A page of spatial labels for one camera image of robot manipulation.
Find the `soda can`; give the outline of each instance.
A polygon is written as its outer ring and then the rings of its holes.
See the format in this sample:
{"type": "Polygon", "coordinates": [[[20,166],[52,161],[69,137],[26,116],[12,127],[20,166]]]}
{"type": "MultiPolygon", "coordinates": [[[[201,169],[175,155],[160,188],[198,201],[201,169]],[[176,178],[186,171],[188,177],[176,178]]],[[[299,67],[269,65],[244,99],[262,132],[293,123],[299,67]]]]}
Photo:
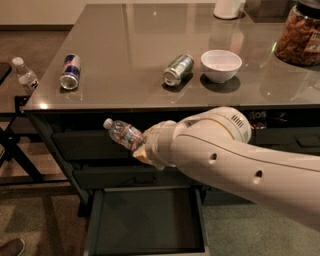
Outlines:
{"type": "Polygon", "coordinates": [[[62,88],[73,90],[79,85],[80,58],[76,54],[68,54],[63,63],[63,70],[60,77],[62,88]]]}
{"type": "Polygon", "coordinates": [[[177,86],[191,73],[194,61],[189,54],[181,54],[163,71],[163,81],[169,86],[177,86]]]}

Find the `plastic water bottle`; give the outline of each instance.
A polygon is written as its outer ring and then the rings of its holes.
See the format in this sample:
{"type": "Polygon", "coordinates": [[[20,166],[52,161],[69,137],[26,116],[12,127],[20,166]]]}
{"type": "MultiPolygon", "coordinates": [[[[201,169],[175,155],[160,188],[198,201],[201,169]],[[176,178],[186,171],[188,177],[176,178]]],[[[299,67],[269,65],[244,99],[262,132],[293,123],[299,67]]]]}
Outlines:
{"type": "Polygon", "coordinates": [[[16,68],[19,83],[22,85],[27,95],[31,95],[39,84],[36,74],[27,67],[20,57],[12,59],[12,64],[16,68]]]}
{"type": "Polygon", "coordinates": [[[130,151],[135,151],[144,143],[142,133],[131,124],[108,118],[103,127],[109,131],[110,137],[117,143],[125,146],[130,151]]]}

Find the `glass jar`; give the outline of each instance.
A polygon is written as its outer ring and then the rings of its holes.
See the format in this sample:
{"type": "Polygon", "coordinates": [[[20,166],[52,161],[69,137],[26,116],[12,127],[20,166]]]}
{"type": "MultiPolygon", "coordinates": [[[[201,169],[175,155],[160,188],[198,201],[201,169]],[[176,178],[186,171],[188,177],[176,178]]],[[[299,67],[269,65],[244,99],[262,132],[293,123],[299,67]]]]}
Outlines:
{"type": "Polygon", "coordinates": [[[299,0],[291,9],[275,55],[297,66],[320,64],[319,0],[299,0]]]}

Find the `ceramic bowl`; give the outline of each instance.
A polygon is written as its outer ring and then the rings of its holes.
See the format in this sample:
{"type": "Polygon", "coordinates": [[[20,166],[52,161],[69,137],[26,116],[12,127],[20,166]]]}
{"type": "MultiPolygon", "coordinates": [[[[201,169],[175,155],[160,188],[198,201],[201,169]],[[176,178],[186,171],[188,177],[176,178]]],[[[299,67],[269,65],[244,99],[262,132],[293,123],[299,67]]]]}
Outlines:
{"type": "Polygon", "coordinates": [[[231,79],[241,65],[241,58],[230,51],[210,50],[201,56],[202,71],[214,83],[223,83],[231,79]]]}

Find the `open drawer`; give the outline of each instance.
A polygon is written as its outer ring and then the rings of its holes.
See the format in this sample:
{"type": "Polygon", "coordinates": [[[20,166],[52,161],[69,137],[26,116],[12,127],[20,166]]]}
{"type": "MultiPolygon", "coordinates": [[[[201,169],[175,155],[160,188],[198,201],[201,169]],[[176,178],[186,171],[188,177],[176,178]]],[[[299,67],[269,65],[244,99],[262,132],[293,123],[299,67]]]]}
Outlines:
{"type": "Polygon", "coordinates": [[[209,255],[201,207],[195,188],[98,190],[84,255],[209,255]]]}

